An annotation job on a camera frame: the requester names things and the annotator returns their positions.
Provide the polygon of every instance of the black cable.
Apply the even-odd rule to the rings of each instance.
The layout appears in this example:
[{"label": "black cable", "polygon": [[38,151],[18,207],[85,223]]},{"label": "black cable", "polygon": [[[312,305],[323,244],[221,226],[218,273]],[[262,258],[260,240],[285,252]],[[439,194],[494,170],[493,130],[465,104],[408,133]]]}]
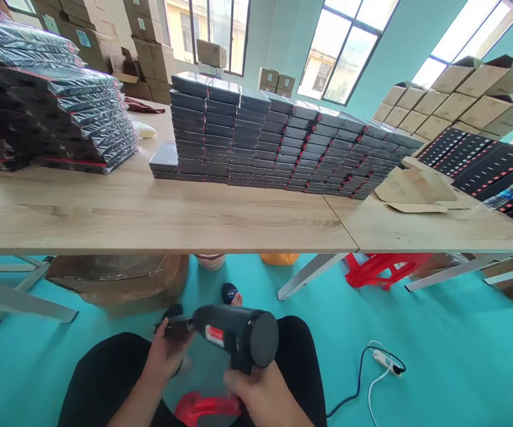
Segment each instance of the black cable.
[{"label": "black cable", "polygon": [[368,350],[368,349],[373,349],[373,350],[379,350],[379,351],[382,351],[383,353],[391,356],[392,358],[394,358],[398,363],[400,363],[403,367],[402,367],[402,370],[399,370],[399,372],[395,372],[396,374],[401,374],[402,372],[405,372],[406,371],[406,366],[405,364],[403,363],[403,361],[401,359],[399,359],[397,356],[395,356],[394,354],[392,354],[391,352],[385,350],[385,349],[382,349],[382,348],[379,348],[379,347],[375,347],[375,346],[367,346],[365,347],[365,349],[363,350],[363,352],[361,353],[361,361],[359,362],[359,380],[357,382],[357,392],[352,395],[352,396],[349,396],[349,397],[346,397],[345,399],[343,399],[341,402],[339,402],[337,404],[337,406],[335,408],[332,409],[331,412],[327,413],[326,416],[329,418],[331,417],[333,414],[335,414],[337,412],[337,410],[339,408],[341,408],[345,403],[347,403],[349,400],[353,400],[355,398],[357,398],[357,396],[359,396],[359,392],[361,390],[361,369],[363,368],[363,357],[365,356],[365,352]]}]

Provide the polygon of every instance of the red plastic stool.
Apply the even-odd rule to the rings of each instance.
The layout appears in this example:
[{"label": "red plastic stool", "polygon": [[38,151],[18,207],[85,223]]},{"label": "red plastic stool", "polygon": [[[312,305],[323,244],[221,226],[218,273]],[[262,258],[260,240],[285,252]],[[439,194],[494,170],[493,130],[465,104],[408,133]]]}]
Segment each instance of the red plastic stool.
[{"label": "red plastic stool", "polygon": [[201,397],[198,391],[184,395],[175,409],[175,417],[187,427],[197,427],[204,415],[240,415],[238,399],[232,397]]},{"label": "red plastic stool", "polygon": [[[391,285],[415,271],[430,258],[431,254],[372,254],[370,256],[362,265],[359,265],[352,253],[345,257],[350,269],[345,279],[351,287],[377,285],[382,286],[384,291],[389,291]],[[391,271],[388,279],[378,277],[387,269]]]}]

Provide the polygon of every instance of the power cord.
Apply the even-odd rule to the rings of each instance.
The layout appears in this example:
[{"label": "power cord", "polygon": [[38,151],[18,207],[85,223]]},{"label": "power cord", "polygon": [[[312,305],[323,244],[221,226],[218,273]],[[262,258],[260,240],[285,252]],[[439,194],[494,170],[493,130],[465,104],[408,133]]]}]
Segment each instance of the power cord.
[{"label": "power cord", "polygon": [[[373,346],[371,345],[371,343],[377,343],[379,344],[381,347],[377,347],[377,346]],[[398,367],[396,365],[393,365],[393,372],[397,375],[399,374],[402,374],[403,372],[406,371],[406,366],[405,364],[403,363],[402,360],[400,360],[397,356],[395,356],[394,354],[392,354],[390,351],[388,351],[385,346],[383,344],[381,344],[379,341],[369,341],[369,345],[367,347],[365,347],[363,349],[363,352],[361,353],[361,361],[359,362],[359,374],[358,374],[358,381],[357,381],[357,391],[355,392],[354,395],[352,396],[349,396],[349,397],[346,397],[345,399],[343,399],[341,402],[339,402],[335,408],[333,408],[330,412],[328,412],[326,414],[327,418],[330,418],[331,416],[333,416],[333,414],[335,414],[339,408],[341,408],[345,403],[349,402],[350,400],[353,400],[353,399],[356,399],[357,396],[359,396],[359,392],[361,390],[361,371],[363,369],[363,357],[365,356],[365,353],[367,352],[367,350],[371,350],[371,352],[373,353],[375,350],[379,350],[380,352],[383,352],[385,353],[386,355],[392,357],[393,359],[395,359],[396,362],[398,362],[402,367]],[[369,409],[371,410],[371,390],[372,390],[372,387],[373,385],[379,381],[379,380],[382,380],[389,372],[391,371],[391,368],[387,369],[386,372],[381,375],[379,378],[377,378],[375,381],[373,381],[369,387]],[[377,425],[377,422],[375,421],[375,418],[373,417],[373,412],[371,410],[371,417],[373,418],[373,422],[375,422],[375,426]]]}]

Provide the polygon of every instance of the hand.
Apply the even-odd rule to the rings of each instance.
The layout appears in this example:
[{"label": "hand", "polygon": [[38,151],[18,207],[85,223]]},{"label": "hand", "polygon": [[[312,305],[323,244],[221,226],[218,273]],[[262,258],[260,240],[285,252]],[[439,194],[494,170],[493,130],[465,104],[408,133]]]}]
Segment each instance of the hand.
[{"label": "hand", "polygon": [[275,361],[265,369],[253,367],[250,375],[229,369],[223,380],[244,402],[257,427],[313,427],[292,396]]},{"label": "hand", "polygon": [[195,331],[191,331],[183,339],[165,338],[168,322],[169,319],[165,318],[158,328],[140,378],[160,390],[175,374],[195,338]]}]

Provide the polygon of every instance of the plastic bottle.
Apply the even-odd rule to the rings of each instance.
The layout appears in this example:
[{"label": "plastic bottle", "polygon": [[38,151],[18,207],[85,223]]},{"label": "plastic bottle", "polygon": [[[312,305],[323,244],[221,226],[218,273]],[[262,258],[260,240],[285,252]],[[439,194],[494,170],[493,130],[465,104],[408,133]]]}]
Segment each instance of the plastic bottle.
[{"label": "plastic bottle", "polygon": [[510,200],[513,200],[513,184],[511,186],[498,193],[497,195],[490,197],[488,200],[484,200],[483,204],[484,206],[487,206],[491,209],[497,209],[509,202]]}]

